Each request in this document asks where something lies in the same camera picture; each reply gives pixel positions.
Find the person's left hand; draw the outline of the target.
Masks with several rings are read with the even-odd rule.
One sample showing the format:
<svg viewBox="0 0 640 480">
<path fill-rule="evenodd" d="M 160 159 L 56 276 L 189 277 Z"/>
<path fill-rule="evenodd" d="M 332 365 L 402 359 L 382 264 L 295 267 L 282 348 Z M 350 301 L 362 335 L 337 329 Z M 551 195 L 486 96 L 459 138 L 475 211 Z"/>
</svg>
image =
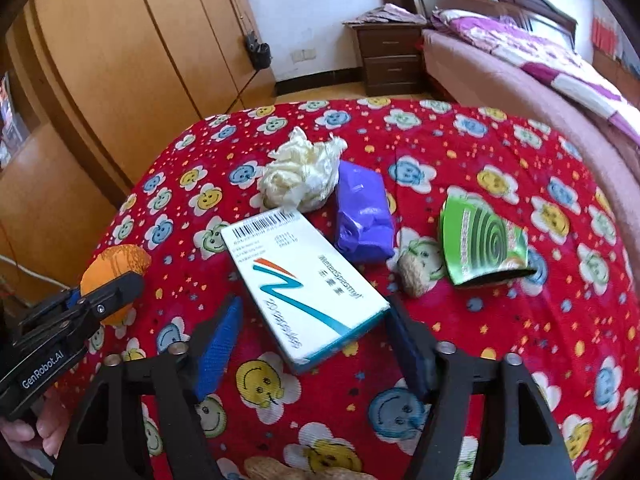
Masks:
<svg viewBox="0 0 640 480">
<path fill-rule="evenodd" d="M 2 417 L 1 433 L 18 458 L 28 463 L 32 470 L 42 470 L 50 476 L 70 426 L 70 413 L 56 385 L 47 390 L 42 400 L 41 410 L 33 424 L 21 419 L 10 422 Z"/>
</svg>

